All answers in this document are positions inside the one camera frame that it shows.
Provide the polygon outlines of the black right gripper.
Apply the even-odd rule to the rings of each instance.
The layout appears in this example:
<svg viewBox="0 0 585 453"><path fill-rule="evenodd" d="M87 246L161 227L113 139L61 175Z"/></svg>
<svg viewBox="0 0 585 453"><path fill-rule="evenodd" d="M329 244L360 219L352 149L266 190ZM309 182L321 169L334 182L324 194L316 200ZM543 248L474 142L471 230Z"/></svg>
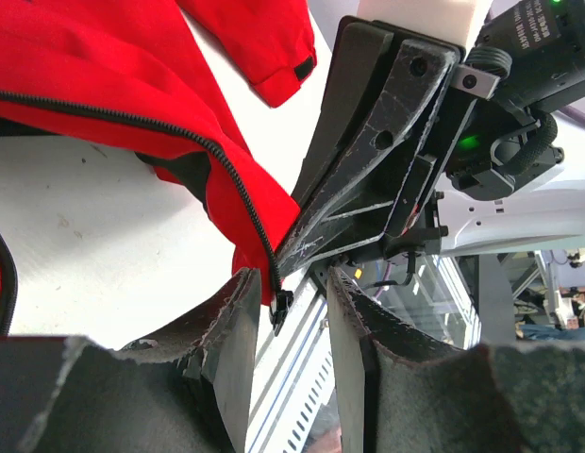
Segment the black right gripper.
<svg viewBox="0 0 585 453"><path fill-rule="evenodd" d="M490 80L453 46L342 23L280 274L380 238L385 258L585 243L585 182L560 168L555 121L484 97Z"/></svg>

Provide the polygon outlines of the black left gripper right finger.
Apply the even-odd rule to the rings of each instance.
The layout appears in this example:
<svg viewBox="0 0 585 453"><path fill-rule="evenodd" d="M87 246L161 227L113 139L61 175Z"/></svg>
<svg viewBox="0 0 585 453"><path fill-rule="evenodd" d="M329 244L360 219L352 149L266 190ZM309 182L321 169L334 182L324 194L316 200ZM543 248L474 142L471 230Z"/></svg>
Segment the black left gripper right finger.
<svg viewBox="0 0 585 453"><path fill-rule="evenodd" d="M345 452L585 452L585 343L460 349L328 272Z"/></svg>

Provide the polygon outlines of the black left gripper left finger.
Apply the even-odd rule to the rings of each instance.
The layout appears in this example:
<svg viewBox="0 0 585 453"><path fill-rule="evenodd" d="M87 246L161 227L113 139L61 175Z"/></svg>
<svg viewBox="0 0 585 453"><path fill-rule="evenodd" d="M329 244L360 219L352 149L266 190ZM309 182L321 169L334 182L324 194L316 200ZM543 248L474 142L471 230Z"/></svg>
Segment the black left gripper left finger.
<svg viewBox="0 0 585 453"><path fill-rule="evenodd" d="M261 277L120 350L85 337L0 339L0 452L241 452Z"/></svg>

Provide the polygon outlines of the red zip jacket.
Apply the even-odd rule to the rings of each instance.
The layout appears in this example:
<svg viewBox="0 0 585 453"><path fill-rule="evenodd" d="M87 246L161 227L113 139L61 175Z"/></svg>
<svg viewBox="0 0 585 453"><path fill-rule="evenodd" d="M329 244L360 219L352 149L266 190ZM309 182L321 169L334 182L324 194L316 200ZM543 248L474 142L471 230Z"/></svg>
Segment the red zip jacket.
<svg viewBox="0 0 585 453"><path fill-rule="evenodd" d="M280 331L293 303L276 260L300 209L255 161L189 27L221 44L269 107L317 63L304 1L0 1L0 118L137 153L185 186L257 268Z"/></svg>

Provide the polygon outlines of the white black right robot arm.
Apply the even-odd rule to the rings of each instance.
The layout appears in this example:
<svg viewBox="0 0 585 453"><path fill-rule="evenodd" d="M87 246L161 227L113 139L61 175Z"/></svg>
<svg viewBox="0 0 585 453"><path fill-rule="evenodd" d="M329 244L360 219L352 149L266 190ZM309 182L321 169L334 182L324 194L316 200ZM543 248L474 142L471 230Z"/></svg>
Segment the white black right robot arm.
<svg viewBox="0 0 585 453"><path fill-rule="evenodd" d="M585 242L585 1L363 1L338 26L283 275Z"/></svg>

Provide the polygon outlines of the aluminium mounting rail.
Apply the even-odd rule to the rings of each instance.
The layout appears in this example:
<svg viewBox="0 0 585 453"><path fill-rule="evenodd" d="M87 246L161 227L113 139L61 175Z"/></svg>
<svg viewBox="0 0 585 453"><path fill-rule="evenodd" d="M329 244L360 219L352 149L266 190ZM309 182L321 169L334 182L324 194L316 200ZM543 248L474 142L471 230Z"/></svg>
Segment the aluminium mounting rail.
<svg viewBox="0 0 585 453"><path fill-rule="evenodd" d="M356 285L404 322L455 347L479 342L481 323L457 264L449 258L417 260L406 285L404 266L383 261L346 266ZM372 282L396 285L372 287ZM275 335L263 311L259 320L247 452L303 452L334 395L334 366L326 298L318 277L307 269L291 274L285 288L295 304L286 326Z"/></svg>

